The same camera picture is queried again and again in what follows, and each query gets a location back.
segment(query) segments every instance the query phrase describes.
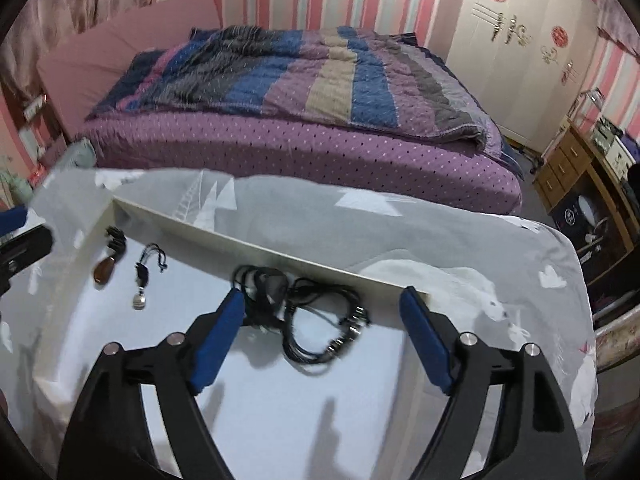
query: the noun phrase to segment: purple polka dot bed sheet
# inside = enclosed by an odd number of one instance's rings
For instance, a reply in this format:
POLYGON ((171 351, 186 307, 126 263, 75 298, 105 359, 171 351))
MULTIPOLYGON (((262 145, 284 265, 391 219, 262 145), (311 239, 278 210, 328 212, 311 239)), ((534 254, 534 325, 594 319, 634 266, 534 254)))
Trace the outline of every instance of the purple polka dot bed sheet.
POLYGON ((87 121, 98 166, 207 168, 392 192, 494 214, 517 214, 510 170, 457 140, 439 146, 338 126, 213 112, 154 112, 87 121))

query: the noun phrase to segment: striped quilt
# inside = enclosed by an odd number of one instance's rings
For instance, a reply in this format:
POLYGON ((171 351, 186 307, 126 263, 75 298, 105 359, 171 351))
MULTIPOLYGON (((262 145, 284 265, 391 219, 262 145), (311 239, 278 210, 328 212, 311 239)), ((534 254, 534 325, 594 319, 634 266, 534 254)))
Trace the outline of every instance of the striped quilt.
POLYGON ((290 118, 428 142, 473 139, 480 151, 495 135, 471 95, 418 48, 352 27, 194 30, 185 44, 138 54, 90 118, 156 110, 290 118))

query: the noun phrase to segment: white wardrobe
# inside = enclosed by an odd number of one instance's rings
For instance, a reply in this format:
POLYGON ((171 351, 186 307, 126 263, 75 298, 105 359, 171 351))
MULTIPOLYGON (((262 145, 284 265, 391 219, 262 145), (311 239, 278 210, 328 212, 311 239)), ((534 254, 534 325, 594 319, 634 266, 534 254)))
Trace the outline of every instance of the white wardrobe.
POLYGON ((447 65, 505 136, 542 152, 580 91, 597 15, 591 0, 463 0, 447 65))

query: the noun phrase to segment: desk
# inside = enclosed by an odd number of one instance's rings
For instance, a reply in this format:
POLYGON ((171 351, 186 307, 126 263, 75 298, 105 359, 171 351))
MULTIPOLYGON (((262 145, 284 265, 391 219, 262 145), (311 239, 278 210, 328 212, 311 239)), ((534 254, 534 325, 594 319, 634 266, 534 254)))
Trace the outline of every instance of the desk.
MULTIPOLYGON (((533 185, 552 216, 568 197, 586 194, 590 198, 596 196, 602 205, 601 211, 612 221, 607 234, 606 264, 596 275, 585 275, 588 285, 607 274, 634 250, 640 237, 640 222, 609 163, 573 124, 549 154, 533 185)), ((582 250, 585 244, 575 247, 576 250, 582 250)))

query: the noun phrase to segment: box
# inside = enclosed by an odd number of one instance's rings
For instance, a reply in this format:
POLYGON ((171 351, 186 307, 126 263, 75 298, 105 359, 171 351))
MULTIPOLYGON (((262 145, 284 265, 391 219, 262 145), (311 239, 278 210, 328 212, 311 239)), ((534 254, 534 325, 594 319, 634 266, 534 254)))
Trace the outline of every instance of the box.
MULTIPOLYGON (((117 198, 84 238, 56 290, 34 364, 39 410, 68 423, 106 343, 142 348, 185 331, 197 315, 218 307, 240 264, 351 285, 372 326, 340 360, 306 370, 284 359, 279 334, 241 329, 216 382, 197 398, 236 478, 399 478, 426 382, 399 319, 400 287, 207 232, 117 198), (126 233, 127 253, 101 290, 91 272, 106 253, 109 225, 126 233), (166 251, 168 269, 160 275, 149 261, 147 307, 135 311, 134 264, 149 242, 166 251)), ((326 308, 330 315, 335 306, 326 308)), ((321 350, 336 329, 300 311, 298 330, 301 344, 321 350)), ((177 474, 152 386, 143 386, 143 400, 161 466, 177 474)))

